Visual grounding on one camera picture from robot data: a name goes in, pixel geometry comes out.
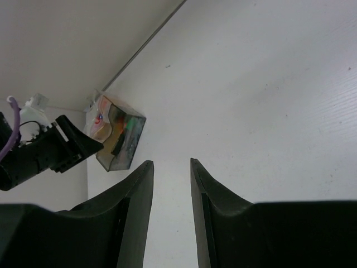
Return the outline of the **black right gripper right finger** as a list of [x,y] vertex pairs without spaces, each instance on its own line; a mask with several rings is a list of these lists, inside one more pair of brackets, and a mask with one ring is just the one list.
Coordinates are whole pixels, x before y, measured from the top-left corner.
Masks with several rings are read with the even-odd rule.
[[255,267],[252,203],[215,180],[198,159],[190,160],[190,183],[199,267]]

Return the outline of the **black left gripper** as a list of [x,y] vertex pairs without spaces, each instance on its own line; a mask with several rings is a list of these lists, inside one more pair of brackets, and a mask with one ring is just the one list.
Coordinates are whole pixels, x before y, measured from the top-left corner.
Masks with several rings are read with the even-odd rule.
[[47,169],[63,173],[104,148],[101,142],[79,130],[67,116],[60,115],[56,123],[66,138],[53,127],[20,148],[16,165],[18,175],[37,175]]

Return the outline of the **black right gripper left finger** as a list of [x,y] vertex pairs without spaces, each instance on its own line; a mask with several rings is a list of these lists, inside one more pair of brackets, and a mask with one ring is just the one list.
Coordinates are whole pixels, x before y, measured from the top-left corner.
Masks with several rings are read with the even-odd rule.
[[142,267],[153,199],[154,163],[61,217],[55,267]]

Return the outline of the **green cap highlighter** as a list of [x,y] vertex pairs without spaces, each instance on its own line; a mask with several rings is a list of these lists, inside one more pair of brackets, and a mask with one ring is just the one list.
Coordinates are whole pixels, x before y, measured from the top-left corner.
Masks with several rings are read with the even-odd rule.
[[126,123],[126,125],[125,125],[125,129],[126,130],[132,130],[135,126],[136,126],[136,124],[137,124],[137,118],[135,118],[135,117],[132,117],[132,118],[130,118],[129,120],[128,120],[128,122]]

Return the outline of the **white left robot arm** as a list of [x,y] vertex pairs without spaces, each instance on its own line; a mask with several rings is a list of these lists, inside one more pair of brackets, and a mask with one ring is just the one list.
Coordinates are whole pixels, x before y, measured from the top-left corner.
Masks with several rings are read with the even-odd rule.
[[1,114],[1,149],[8,141],[13,145],[1,158],[1,190],[8,191],[45,170],[64,173],[104,148],[74,126],[65,115],[47,127],[38,125],[38,133],[22,141],[20,131],[12,136],[4,115]]

